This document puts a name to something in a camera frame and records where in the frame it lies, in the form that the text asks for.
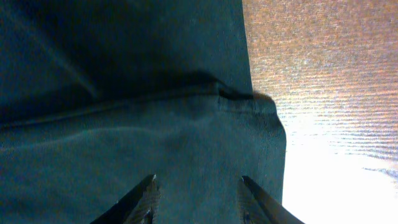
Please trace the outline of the black polo shirt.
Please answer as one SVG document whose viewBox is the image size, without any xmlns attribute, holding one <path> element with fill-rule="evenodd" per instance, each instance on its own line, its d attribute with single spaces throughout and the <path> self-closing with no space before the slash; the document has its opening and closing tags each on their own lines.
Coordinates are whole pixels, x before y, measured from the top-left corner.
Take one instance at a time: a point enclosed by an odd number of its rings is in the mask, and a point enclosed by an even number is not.
<svg viewBox="0 0 398 224">
<path fill-rule="evenodd" d="M 241 1 L 1 2 L 2 223 L 91 223 L 151 174 L 156 223 L 239 223 L 285 147 Z"/>
</svg>

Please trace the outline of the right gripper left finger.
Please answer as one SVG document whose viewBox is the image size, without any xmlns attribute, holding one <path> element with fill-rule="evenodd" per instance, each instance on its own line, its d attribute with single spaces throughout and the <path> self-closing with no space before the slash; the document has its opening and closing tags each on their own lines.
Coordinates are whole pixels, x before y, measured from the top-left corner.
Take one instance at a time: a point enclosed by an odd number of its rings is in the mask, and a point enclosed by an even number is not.
<svg viewBox="0 0 398 224">
<path fill-rule="evenodd" d="M 148 175 L 91 224 L 156 224 L 159 200 L 157 176 Z"/>
</svg>

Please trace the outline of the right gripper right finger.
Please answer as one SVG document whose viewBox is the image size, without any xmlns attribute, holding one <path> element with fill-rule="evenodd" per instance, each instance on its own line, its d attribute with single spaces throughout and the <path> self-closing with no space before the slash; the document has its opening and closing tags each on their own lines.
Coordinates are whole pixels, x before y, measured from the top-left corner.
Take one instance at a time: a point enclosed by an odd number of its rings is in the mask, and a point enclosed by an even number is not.
<svg viewBox="0 0 398 224">
<path fill-rule="evenodd" d="M 238 181 L 238 217 L 243 224 L 303 224 L 252 178 Z"/>
</svg>

